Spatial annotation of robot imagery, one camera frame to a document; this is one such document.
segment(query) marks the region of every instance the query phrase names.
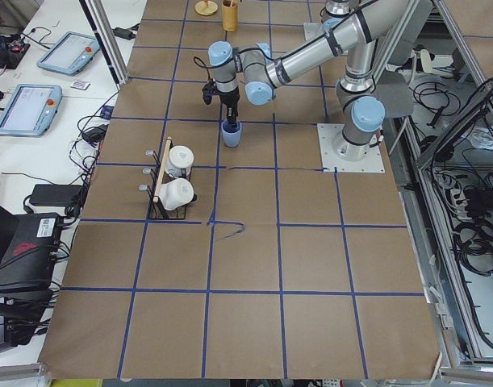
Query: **yellow object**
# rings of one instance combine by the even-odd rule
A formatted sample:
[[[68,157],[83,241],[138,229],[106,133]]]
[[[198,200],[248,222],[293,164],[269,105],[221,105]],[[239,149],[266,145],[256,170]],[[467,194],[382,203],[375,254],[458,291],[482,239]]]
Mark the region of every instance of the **yellow object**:
[[[213,15],[217,12],[217,4],[208,0],[202,0],[196,3],[196,12],[203,16]]]
[[[53,381],[51,387],[102,387],[102,379],[68,379]]]
[[[237,1],[223,0],[223,29],[225,31],[237,29]]]

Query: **person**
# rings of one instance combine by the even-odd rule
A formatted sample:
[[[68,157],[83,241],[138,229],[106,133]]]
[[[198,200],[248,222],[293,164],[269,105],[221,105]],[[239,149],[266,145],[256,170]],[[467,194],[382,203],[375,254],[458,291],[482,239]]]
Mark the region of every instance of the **person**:
[[[40,8],[38,1],[0,0],[0,34],[22,31]]]

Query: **yellow cup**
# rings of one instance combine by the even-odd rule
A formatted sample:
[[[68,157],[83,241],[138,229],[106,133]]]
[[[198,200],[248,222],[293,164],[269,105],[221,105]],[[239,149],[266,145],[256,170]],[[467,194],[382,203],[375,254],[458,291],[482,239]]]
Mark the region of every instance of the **yellow cup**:
[[[237,29],[237,3],[239,0],[223,0],[223,29],[235,31]]]

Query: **white cup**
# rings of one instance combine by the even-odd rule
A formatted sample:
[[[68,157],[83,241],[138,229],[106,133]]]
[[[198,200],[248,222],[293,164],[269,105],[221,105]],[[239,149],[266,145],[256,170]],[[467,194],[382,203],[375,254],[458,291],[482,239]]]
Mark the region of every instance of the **white cup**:
[[[194,153],[183,145],[172,147],[167,157],[165,172],[171,177],[187,177],[194,163]]]
[[[194,189],[187,179],[175,179],[160,186],[160,200],[168,211],[192,202]]]

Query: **red logo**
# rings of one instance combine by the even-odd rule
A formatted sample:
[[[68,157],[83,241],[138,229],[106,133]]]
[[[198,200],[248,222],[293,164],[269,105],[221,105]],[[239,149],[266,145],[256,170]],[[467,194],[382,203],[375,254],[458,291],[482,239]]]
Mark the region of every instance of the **red logo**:
[[[28,242],[22,242],[19,246],[16,247],[15,250],[13,250],[13,255],[14,256],[19,256],[20,254],[26,252],[27,250],[31,250],[32,248],[37,248],[33,243],[28,243]]]

